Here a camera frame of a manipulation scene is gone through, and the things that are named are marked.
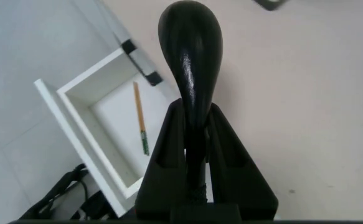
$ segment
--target white tile floor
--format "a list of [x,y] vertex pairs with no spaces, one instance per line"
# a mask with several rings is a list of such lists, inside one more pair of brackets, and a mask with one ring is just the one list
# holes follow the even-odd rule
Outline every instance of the white tile floor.
[[81,163],[33,81],[64,84],[112,50],[72,1],[0,0],[0,223]]

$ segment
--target wooden pencil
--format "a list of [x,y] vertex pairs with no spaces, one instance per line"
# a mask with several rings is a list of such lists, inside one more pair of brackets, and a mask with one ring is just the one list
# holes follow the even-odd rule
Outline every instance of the wooden pencil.
[[138,83],[133,82],[133,86],[134,86],[134,97],[135,97],[136,106],[137,106],[139,131],[141,134],[141,140],[143,142],[143,151],[144,151],[145,155],[149,156],[148,139],[146,136],[144,116],[143,116],[143,107],[141,106],[141,98],[139,96]]

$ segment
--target white drawer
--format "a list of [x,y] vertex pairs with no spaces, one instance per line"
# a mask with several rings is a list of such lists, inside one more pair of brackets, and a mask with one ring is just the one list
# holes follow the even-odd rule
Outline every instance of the white drawer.
[[139,85],[150,154],[177,98],[166,82],[151,86],[139,71],[118,49],[59,88],[35,82],[119,217],[134,205],[150,158],[143,153],[133,82]]

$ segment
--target black handle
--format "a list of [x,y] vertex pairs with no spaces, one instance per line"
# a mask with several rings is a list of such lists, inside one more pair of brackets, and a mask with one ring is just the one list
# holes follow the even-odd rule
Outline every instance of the black handle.
[[180,90],[185,116],[187,183],[204,188],[205,125],[222,59],[222,35],[212,11],[201,3],[171,4],[159,20],[159,41]]

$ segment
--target black bulb-shaped handle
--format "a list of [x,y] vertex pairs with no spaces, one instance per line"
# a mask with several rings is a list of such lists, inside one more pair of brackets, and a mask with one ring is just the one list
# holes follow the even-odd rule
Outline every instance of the black bulb-shaped handle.
[[186,129],[202,129],[222,59],[219,23],[201,3],[176,2],[162,13],[159,41],[181,93]]

